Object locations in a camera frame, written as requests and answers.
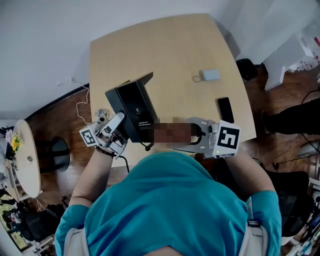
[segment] round white table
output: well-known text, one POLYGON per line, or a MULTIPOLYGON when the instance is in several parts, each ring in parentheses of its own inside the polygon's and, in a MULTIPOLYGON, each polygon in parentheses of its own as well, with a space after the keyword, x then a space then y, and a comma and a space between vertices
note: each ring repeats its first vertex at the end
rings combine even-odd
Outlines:
POLYGON ((21 139, 21 146, 15 154, 16 176, 25 193, 31 198, 36 198, 41 193, 41 184, 34 137, 25 120, 19 120, 15 124, 13 134, 18 134, 21 139))

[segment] teal t-shirt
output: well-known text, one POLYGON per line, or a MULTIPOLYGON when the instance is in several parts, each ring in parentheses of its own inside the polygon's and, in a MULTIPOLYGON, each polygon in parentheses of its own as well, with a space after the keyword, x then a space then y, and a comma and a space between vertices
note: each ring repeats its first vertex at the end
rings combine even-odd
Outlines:
MULTIPOLYGON (((268 232, 268 256, 280 253, 278 196, 251 196, 253 216, 268 232)), ((68 207, 55 234, 63 255, 71 228, 84 227, 90 255, 140 256, 165 246, 183 255, 238 256, 248 207, 214 181, 193 158, 177 152, 150 155, 94 204, 68 207)))

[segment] floor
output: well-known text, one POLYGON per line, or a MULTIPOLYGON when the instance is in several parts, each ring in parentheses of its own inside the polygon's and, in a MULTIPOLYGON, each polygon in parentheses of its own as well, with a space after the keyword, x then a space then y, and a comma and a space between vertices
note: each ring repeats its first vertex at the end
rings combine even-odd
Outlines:
MULTIPOLYGON (((317 88, 316 76, 320 68, 311 71, 286 73, 284 83, 270 91, 264 91, 267 81, 267 72, 264 67, 259 69, 257 79, 246 82, 245 88, 250 101, 257 138, 246 141, 242 146, 253 158, 259 159, 270 171, 273 162, 284 162, 294 159, 299 148, 305 143, 300 134, 265 134, 260 122, 261 110, 275 114, 288 107, 301 103, 305 95, 317 88)), ((76 103, 83 102, 86 90, 80 91, 68 98, 54 104, 50 108, 34 116, 28 121, 36 141, 51 140, 55 136, 64 138, 70 150, 70 166, 65 172, 50 172, 41 175, 41 188, 43 193, 38 200, 46 206, 61 202, 62 196, 70 197, 73 188, 89 161, 93 152, 86 147, 80 137, 79 130, 85 126, 82 119, 77 116, 76 103)), ((307 100, 318 98, 318 93, 311 94, 307 100)), ((87 122, 91 121, 90 103, 80 104, 79 113, 87 122)), ((200 163, 209 171, 212 160, 197 157, 200 163)), ((306 158, 280 165, 279 172, 306 171, 314 169, 315 158, 306 158)), ((124 179, 127 171, 125 168, 114 168, 111 171, 108 187, 124 179)))

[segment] wrist strap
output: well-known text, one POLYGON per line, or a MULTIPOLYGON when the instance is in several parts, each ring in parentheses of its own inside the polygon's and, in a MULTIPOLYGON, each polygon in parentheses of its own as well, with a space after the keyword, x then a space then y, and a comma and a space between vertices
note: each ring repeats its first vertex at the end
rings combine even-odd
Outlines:
POLYGON ((106 151, 102 150, 102 149, 101 149, 100 147, 98 147, 98 146, 96 146, 95 149, 96 149, 97 151, 99 151, 100 153, 103 153, 103 154, 105 154, 105 155, 108 155, 108 156, 110 156, 110 157, 112 157, 112 158, 115 156, 115 153, 114 153, 114 152, 112 152, 112 153, 106 152, 106 151))

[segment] black phone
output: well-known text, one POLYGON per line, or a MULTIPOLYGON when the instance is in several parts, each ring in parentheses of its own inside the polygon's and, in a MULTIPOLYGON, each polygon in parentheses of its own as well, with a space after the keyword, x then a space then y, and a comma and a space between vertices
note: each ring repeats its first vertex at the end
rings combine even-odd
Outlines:
POLYGON ((217 101, 220 109, 221 119, 223 121, 233 124, 235 120, 234 115, 232 114, 229 98, 218 98, 217 101))

